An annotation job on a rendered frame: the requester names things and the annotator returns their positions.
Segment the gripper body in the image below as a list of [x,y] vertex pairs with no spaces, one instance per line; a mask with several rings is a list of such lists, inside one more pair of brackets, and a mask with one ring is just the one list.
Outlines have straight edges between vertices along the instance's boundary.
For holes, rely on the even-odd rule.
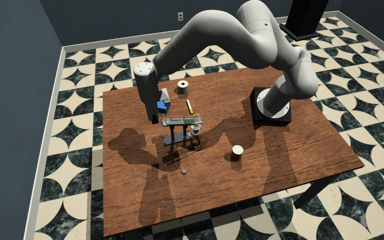
[[157,102],[154,102],[154,103],[151,103],[151,104],[146,104],[146,103],[144,103],[144,104],[145,104],[145,107],[146,107],[146,111],[147,111],[147,115],[148,115],[149,121],[152,121],[154,114],[159,119],[159,112],[158,112]]

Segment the blue rectangular block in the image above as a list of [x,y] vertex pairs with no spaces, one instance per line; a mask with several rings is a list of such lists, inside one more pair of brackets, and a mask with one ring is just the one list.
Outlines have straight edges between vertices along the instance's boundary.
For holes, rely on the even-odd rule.
[[157,102],[157,106],[158,106],[158,112],[161,112],[161,113],[167,113],[169,109],[169,106],[165,107],[163,101]]

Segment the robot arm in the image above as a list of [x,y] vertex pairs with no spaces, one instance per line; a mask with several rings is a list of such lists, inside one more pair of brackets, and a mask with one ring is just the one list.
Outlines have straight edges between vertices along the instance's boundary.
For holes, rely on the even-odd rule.
[[220,47],[245,67],[271,66],[283,71],[284,75],[257,97],[258,110],[268,118],[283,117],[291,99],[309,99],[318,90],[308,51],[287,41],[263,2],[250,0],[241,5],[236,18],[219,10],[196,14],[150,62],[135,65],[140,100],[146,104],[163,100],[165,107],[171,106],[167,89],[158,89],[159,80],[177,72],[210,45]]

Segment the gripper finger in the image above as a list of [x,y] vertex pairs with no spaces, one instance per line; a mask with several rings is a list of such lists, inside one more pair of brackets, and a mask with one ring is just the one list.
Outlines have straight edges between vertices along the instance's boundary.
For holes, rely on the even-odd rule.
[[157,124],[159,123],[158,122],[158,118],[155,116],[155,114],[153,115],[153,119],[152,119],[152,124]]

